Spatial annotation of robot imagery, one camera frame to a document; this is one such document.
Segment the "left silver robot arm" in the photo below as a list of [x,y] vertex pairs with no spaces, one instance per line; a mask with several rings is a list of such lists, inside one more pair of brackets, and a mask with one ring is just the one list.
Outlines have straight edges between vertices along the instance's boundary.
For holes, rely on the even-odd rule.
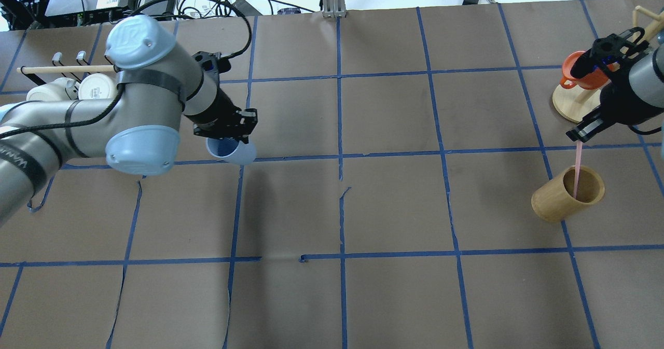
[[138,176],[168,172],[181,141],[181,117],[215,158],[235,165],[256,160],[250,136],[258,111],[235,106],[220,88],[228,56],[187,53],[146,15],[116,25],[106,54],[117,71],[114,96],[2,106],[2,224],[71,159],[103,157],[112,169]]

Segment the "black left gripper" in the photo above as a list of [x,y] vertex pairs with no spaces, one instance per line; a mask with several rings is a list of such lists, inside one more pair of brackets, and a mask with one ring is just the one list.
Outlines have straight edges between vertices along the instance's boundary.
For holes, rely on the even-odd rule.
[[193,124],[193,134],[209,139],[233,139],[238,143],[248,144],[250,135],[258,124],[258,110],[237,108],[217,117],[213,122]]

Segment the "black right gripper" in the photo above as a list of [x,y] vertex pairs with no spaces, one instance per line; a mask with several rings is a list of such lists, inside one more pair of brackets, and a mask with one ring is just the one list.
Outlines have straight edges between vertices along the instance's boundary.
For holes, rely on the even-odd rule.
[[616,120],[602,108],[595,108],[585,115],[575,127],[566,131],[566,136],[574,143],[587,143],[597,134],[616,123]]

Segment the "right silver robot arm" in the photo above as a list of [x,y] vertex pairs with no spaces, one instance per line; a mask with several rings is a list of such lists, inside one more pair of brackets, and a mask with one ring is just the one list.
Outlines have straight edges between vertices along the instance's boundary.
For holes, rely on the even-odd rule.
[[600,132],[621,124],[638,135],[662,132],[662,126],[650,131],[638,125],[662,114],[663,110],[662,46],[646,53],[626,71],[610,75],[610,82],[600,92],[600,105],[566,132],[573,142],[586,143]]

